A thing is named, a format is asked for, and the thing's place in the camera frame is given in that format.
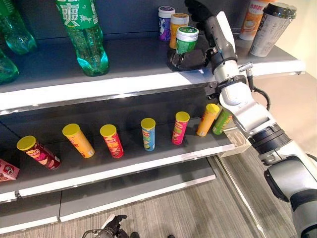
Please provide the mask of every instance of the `shelf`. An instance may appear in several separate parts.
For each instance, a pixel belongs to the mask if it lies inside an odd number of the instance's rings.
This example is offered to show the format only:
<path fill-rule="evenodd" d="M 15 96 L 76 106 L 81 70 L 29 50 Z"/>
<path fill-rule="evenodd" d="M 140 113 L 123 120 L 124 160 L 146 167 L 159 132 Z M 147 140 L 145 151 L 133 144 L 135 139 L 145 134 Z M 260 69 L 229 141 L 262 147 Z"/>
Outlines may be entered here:
<path fill-rule="evenodd" d="M 89 159 L 83 158 L 69 141 L 48 144 L 47 147 L 61 158 L 60 167 L 54 171 L 20 152 L 20 173 L 17 180 L 3 182 L 0 190 L 18 191 L 22 197 L 28 197 L 234 149 L 234 145 L 224 134 L 197 136 L 199 122 L 200 119 L 190 120 L 185 139 L 179 146 L 171 142 L 173 123 L 157 125 L 156 130 L 159 133 L 156 133 L 156 148 L 152 152 L 144 150 L 140 129 L 123 132 L 120 138 L 125 154 L 120 159 L 111 157 L 101 136 L 88 138 L 96 151 Z M 0 201 L 6 200 L 8 199 L 2 198 L 0 194 Z"/>
<path fill-rule="evenodd" d="M 62 222 L 215 179 L 206 158 L 62 192 Z"/>
<path fill-rule="evenodd" d="M 61 192 L 0 204 L 0 234 L 58 222 Z"/>
<path fill-rule="evenodd" d="M 238 63 L 254 63 L 254 75 L 302 72 L 305 64 L 274 46 L 269 55 L 248 54 L 251 42 L 237 39 Z M 19 77 L 0 86 L 0 115 L 47 107 L 130 97 L 207 85 L 213 81 L 208 69 L 173 72 L 168 67 L 168 44 L 157 38 L 109 40 L 108 74 L 87 77 L 68 38 L 43 40 L 38 50 L 25 56 L 7 55 L 20 68 Z"/>

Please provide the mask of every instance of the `black lid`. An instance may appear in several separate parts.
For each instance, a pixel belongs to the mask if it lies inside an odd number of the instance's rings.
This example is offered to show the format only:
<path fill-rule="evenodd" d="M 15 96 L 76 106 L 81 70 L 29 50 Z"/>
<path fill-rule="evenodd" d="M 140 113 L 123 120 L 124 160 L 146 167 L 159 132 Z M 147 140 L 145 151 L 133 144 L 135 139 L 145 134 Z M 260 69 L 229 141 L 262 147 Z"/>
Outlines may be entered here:
<path fill-rule="evenodd" d="M 296 17 L 296 11 L 296 7 L 282 2 L 269 3 L 263 10 L 263 12 L 269 15 L 291 19 Z"/>

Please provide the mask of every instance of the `red chip can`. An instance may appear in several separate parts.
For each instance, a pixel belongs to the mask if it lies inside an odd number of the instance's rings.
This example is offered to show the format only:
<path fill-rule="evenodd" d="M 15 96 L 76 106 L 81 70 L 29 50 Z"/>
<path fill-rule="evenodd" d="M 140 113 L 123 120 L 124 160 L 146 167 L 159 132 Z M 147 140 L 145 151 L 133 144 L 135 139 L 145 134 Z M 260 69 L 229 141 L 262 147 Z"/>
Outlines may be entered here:
<path fill-rule="evenodd" d="M 51 151 L 41 145 L 34 136 L 28 135 L 21 138 L 16 147 L 24 151 L 49 170 L 54 170 L 60 165 L 60 160 Z"/>
<path fill-rule="evenodd" d="M 100 134 L 103 136 L 112 157 L 120 158 L 123 155 L 123 148 L 115 126 L 104 125 L 100 128 Z"/>
<path fill-rule="evenodd" d="M 176 120 L 173 130 L 172 142 L 175 145 L 180 145 L 183 142 L 190 116 L 187 112 L 178 112 L 176 113 L 175 117 Z"/>

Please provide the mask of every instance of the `yellow lid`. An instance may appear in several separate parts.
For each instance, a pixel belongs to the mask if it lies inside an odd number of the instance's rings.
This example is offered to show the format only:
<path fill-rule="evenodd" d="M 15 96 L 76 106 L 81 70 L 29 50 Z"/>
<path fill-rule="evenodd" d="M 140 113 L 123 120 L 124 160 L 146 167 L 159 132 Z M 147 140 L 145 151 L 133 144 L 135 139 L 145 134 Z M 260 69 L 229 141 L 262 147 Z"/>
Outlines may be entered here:
<path fill-rule="evenodd" d="M 36 138 L 32 135 L 27 135 L 21 138 L 18 143 L 16 143 L 16 147 L 19 150 L 25 151 L 31 149 L 36 143 Z"/>
<path fill-rule="evenodd" d="M 216 104 L 209 103 L 206 106 L 206 110 L 210 113 L 218 113 L 220 111 L 220 107 Z"/>
<path fill-rule="evenodd" d="M 152 118 L 144 118 L 141 121 L 141 127 L 146 130 L 151 130 L 152 128 L 155 127 L 155 120 Z"/>
<path fill-rule="evenodd" d="M 187 112 L 178 112 L 176 113 L 176 120 L 179 122 L 188 122 L 190 119 L 190 116 Z"/>
<path fill-rule="evenodd" d="M 107 124 L 100 128 L 100 134 L 102 136 L 113 136 L 117 132 L 114 125 Z"/>
<path fill-rule="evenodd" d="M 63 128 L 63 135 L 64 136 L 73 136 L 75 134 L 77 134 L 78 132 L 80 132 L 80 127 L 77 124 L 68 124 Z"/>

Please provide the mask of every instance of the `white shelf lip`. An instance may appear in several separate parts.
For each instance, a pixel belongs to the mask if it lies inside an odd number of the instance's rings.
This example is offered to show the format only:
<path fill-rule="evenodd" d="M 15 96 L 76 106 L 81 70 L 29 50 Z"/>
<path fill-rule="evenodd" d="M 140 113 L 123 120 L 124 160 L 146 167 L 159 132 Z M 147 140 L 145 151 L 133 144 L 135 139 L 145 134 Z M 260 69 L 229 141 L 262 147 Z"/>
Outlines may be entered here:
<path fill-rule="evenodd" d="M 15 191 L 5 192 L 0 194 L 0 203 L 11 202 L 15 200 L 16 200 Z"/>
<path fill-rule="evenodd" d="M 298 59 L 253 64 L 254 76 L 303 72 L 305 70 L 305 63 Z M 214 81 L 212 73 L 205 68 L 186 72 L 111 78 L 5 92 L 0 93 L 0 115 L 78 102 L 125 98 L 149 92 L 171 91 L 178 87 L 191 87 L 212 81 Z"/>
<path fill-rule="evenodd" d="M 0 228 L 0 234 L 15 232 L 15 231 L 24 230 L 24 229 L 46 225 L 50 223 L 55 223 L 55 222 L 58 222 L 57 216 L 48 217 L 48 218 L 44 218 L 37 221 L 26 222 L 26 223 L 22 223 L 22 224 L 10 226 L 10 227 Z"/>
<path fill-rule="evenodd" d="M 213 154 L 217 154 L 220 152 L 233 150 L 233 149 L 234 149 L 234 144 L 229 144 L 229 145 L 218 146 L 218 147 L 209 148 L 205 150 L 194 151 L 194 152 L 190 152 L 190 153 L 186 153 L 182 155 L 176 155 L 176 156 L 162 158 L 162 159 L 158 159 L 154 161 L 138 163 L 138 164 L 121 167 L 118 169 L 108 170 L 104 172 L 99 172 L 99 173 L 95 173 L 91 175 L 85 175 L 85 176 L 80 176 L 76 178 L 55 181 L 55 182 L 51 182 L 51 183 L 47 183 L 47 184 L 43 184 L 43 185 L 39 185 L 35 187 L 20 189 L 19 194 L 21 195 L 21 197 L 28 197 L 28 196 L 32 196 L 36 194 L 43 194 L 43 193 L 63 190 L 67 188 L 78 187 L 79 185 L 88 184 L 90 182 L 97 182 L 97 181 L 110 179 L 110 178 L 114 178 L 114 177 L 125 175 L 125 174 L 148 170 L 151 168 L 156 168 L 156 167 L 170 165 L 170 164 L 176 164 L 179 162 L 185 162 L 195 158 L 213 155 Z"/>
<path fill-rule="evenodd" d="M 147 199 L 147 198 L 150 198 L 150 197 L 154 197 L 154 196 L 157 196 L 157 195 L 161 195 L 161 194 L 164 194 L 164 193 L 167 193 L 167 192 L 179 190 L 179 189 L 182 189 L 182 188 L 185 188 L 185 187 L 189 187 L 189 186 L 192 186 L 192 185 L 195 185 L 195 184 L 207 182 L 207 181 L 213 180 L 215 178 L 216 178 L 215 175 L 211 175 L 211 176 L 195 179 L 195 180 L 188 181 L 188 182 L 183 182 L 183 183 L 176 184 L 176 185 L 173 185 L 173 186 L 169 186 L 169 187 L 161 188 L 161 189 L 158 189 L 158 190 L 155 190 L 155 191 L 151 191 L 151 192 L 143 193 L 143 194 L 136 195 L 136 196 L 133 196 L 133 197 L 129 197 L 129 198 L 117 201 L 117 202 L 105 204 L 103 206 L 91 208 L 91 209 L 88 209 L 88 210 L 83 210 L 83 211 L 76 212 L 76 213 L 73 213 L 73 214 L 70 214 L 70 215 L 66 215 L 66 216 L 61 216 L 61 217 L 59 217 L 59 219 L 60 219 L 61 222 L 66 222 L 66 221 L 69 221 L 69 220 L 72 220 L 72 219 L 84 217 L 84 216 L 91 215 L 91 214 L 98 213 L 98 212 L 102 212 L 102 211 L 105 211 L 105 210 L 108 210 L 108 209 L 111 209 L 111 208 L 115 208 L 115 207 L 118 207 L 118 206 L 129 204 L 129 203 L 132 203 L 132 202 L 141 201 L 141 200 L 144 200 L 144 199 Z"/>

